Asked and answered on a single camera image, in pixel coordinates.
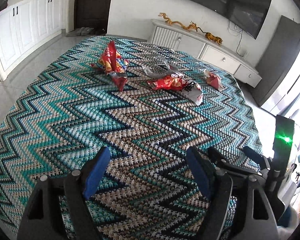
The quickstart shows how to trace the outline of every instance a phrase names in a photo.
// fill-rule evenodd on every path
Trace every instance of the wooden door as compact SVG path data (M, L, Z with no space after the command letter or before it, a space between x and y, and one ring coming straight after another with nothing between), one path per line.
M50 33L53 34L62 27L62 0L50 0Z
M15 16L16 10L12 6L0 12L0 60L4 71L21 56Z
M34 26L37 42L50 35L50 0L34 0Z
M75 0L74 27L107 31L111 0Z
M36 44L33 22L33 3L34 0L24 0L14 6L16 10L16 34L21 54L25 53Z

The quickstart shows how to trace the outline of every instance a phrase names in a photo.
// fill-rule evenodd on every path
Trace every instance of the chip bag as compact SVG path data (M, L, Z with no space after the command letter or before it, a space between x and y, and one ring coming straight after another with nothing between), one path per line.
M154 90L166 89L181 91L187 84L187 82L176 74L166 75L158 80L148 81L148 84L152 86Z
M122 91L127 82L127 75L125 71L129 65L129 61L123 59L122 56L117 52L114 41L110 41L105 51L99 58L98 63L101 65L103 70L111 76L112 81L117 86L119 91Z
M165 58L158 58L164 62L168 69L165 73L153 73L148 67L143 67L144 72L149 77L156 79L148 81L148 84L154 90L166 89L181 91L187 84L187 81L184 80L184 74L180 72L175 65L169 64Z

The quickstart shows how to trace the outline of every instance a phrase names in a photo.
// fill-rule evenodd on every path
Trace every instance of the cabinet door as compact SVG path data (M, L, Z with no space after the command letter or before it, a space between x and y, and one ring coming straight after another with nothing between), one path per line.
M37 42L50 35L50 0L34 0L34 27Z
M24 0L14 6L16 10L16 34L18 37L21 54L23 54L36 44L33 22L33 3L34 0Z
M205 43L189 36L183 35L177 50L186 52L193 57L199 58Z
M62 0L50 0L50 32L61 30L62 27Z
M4 71L21 56L15 29L15 15L14 7L8 7L0 12L0 60Z
M175 31L157 27L152 44L168 47L170 49L176 49L179 42L182 39L183 34L177 33Z

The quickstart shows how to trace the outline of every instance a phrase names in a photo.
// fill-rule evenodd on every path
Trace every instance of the white paper wrapper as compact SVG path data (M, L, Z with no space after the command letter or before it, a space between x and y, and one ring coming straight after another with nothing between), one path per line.
M197 82L189 80L188 84L181 90L181 93L199 106L203 99L200 88L201 87Z

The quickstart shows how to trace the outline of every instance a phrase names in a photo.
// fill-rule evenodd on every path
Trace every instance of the bed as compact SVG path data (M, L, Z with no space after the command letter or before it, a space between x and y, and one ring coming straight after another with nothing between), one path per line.
M110 40L130 61L119 92L91 68ZM157 56L201 84L196 106L180 92L152 90L142 67L164 71ZM203 70L218 74L225 90L207 85ZM36 180L80 169L101 146L111 161L98 192L87 202L104 239L192 239L209 202L186 163L189 146L215 146L233 164L258 170L242 152L262 153L252 109L228 73L186 53L112 37L90 37L49 65L18 98L0 127L0 218L17 234ZM60 198L70 238L66 201ZM235 199L224 228L226 237Z

